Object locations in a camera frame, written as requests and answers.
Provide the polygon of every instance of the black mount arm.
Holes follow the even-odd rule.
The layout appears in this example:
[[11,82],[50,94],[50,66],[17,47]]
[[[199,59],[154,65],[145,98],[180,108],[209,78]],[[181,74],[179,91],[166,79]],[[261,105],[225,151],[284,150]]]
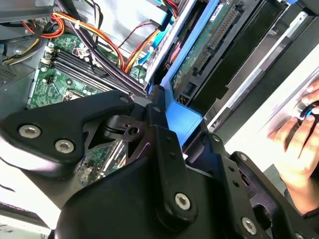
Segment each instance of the black mount arm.
[[164,90],[155,87],[151,96],[134,103],[121,92],[101,93],[0,123],[4,162],[59,180],[90,150],[128,142],[128,165],[73,195],[55,238],[267,239],[271,227],[275,239],[319,239],[247,155],[229,155],[204,125],[184,149],[186,166],[168,129]]

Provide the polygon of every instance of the motherboard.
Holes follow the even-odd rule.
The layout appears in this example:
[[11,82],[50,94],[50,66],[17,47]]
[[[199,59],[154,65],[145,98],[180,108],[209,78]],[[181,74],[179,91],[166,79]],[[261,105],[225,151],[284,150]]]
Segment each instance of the motherboard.
[[[55,54],[52,51],[53,49],[59,49],[59,53]],[[117,63],[116,55],[105,50],[103,53],[109,60],[115,64]],[[95,78],[88,74],[90,63],[87,57],[89,55],[83,48],[82,43],[74,35],[64,35],[52,42],[49,41],[35,74],[27,108],[43,107],[113,89],[125,92],[123,86],[116,84],[107,77],[103,78],[107,80],[105,84],[95,82]],[[77,66],[83,68],[86,73],[81,73],[81,71],[76,71],[76,68],[72,68]],[[104,74],[96,64],[94,69],[91,70],[101,72],[101,75]],[[133,67],[130,73],[133,78],[140,82],[145,74],[145,70],[139,66]],[[78,179],[82,185],[87,186],[124,166],[125,147],[124,142],[115,140],[108,147],[93,150],[85,155],[77,170]]]

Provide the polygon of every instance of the yellow wire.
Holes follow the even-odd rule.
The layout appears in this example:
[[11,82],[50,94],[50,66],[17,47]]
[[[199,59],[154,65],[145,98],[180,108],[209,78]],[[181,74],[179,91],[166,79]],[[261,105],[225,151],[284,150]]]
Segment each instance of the yellow wire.
[[[79,26],[81,26],[81,27],[83,27],[83,28],[89,29],[89,30],[91,30],[92,32],[94,32],[94,34],[98,35],[100,38],[102,38],[102,39],[104,39],[106,42],[108,42],[107,39],[103,36],[103,34],[101,34],[97,29],[95,29],[94,27],[91,27],[90,25],[87,25],[87,24],[85,24],[85,23],[83,23],[83,22],[77,21],[77,20],[75,20],[75,19],[73,19],[73,18],[66,17],[66,16],[64,16],[64,15],[62,15],[62,14],[59,14],[58,12],[54,12],[53,15],[56,15],[56,16],[58,16],[58,17],[60,17],[60,18],[63,18],[63,19],[66,19],[66,20],[68,20],[68,21],[70,21],[70,22],[72,22],[72,23],[74,23],[74,24],[78,24]],[[121,63],[121,61],[120,61],[119,55],[117,54],[115,48],[114,48],[112,45],[110,45],[110,44],[108,44],[108,45],[109,45],[109,46],[112,48],[112,50],[116,53],[116,55],[117,55],[117,57],[118,57],[118,60],[119,60],[119,66],[120,66],[120,68],[121,68],[121,67],[122,67],[122,63]]]
[[149,42],[151,42],[156,35],[158,34],[159,30],[154,31],[154,33],[151,35],[151,37],[142,45],[142,47],[140,48],[140,50],[135,54],[135,56],[131,59],[131,61],[129,62],[128,66],[125,68],[125,72],[128,73],[129,69],[131,68],[131,66],[134,64],[134,62],[136,61],[136,59],[138,58],[138,56],[140,55],[140,53],[143,51],[143,49],[149,44]]
[[28,53],[36,44],[38,44],[39,41],[40,41],[39,38],[36,39],[35,42],[34,42],[31,46],[29,46],[25,51],[23,51],[23,52],[21,53],[21,55],[24,55],[25,53]]
[[[40,41],[40,39],[36,39],[35,42],[31,46],[29,46],[25,51],[23,51],[20,55],[24,55],[24,54],[28,53],[39,41]],[[7,59],[4,61],[4,63],[8,64],[15,59],[16,58]]]

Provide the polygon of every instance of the red wire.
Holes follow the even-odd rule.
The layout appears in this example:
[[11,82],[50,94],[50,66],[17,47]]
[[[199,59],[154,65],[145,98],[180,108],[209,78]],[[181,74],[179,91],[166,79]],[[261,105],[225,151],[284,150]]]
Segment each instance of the red wire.
[[135,27],[134,30],[131,31],[131,33],[128,35],[128,37],[125,38],[125,40],[117,48],[120,48],[131,37],[131,35],[135,32],[136,29],[138,29],[142,26],[146,26],[146,25],[151,25],[151,22],[144,23],[144,24],[141,24],[141,25],[138,25],[137,27]]
[[[59,37],[59,36],[62,36],[64,34],[64,31],[65,31],[65,24],[64,24],[64,21],[60,18],[56,18],[55,16],[51,16],[58,24],[59,26],[59,29],[56,31],[56,32],[53,32],[53,33],[43,33],[41,34],[40,36],[43,37],[43,38],[56,38],[56,37]],[[29,31],[31,32],[32,34],[35,34],[34,30],[29,27],[24,21],[21,21],[23,26]]]
[[172,5],[173,7],[176,8],[176,10],[178,10],[178,5],[176,3],[174,3],[172,0],[166,0],[170,5]]

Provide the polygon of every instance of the sticker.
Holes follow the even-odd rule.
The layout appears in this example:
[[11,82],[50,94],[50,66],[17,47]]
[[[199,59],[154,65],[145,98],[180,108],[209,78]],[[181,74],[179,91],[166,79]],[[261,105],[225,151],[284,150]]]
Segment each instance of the sticker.
[[223,6],[224,6],[224,4],[218,5],[216,11],[214,12],[213,16],[211,16],[209,21],[215,21],[215,19],[217,18],[218,14],[220,13],[220,11],[223,8]]

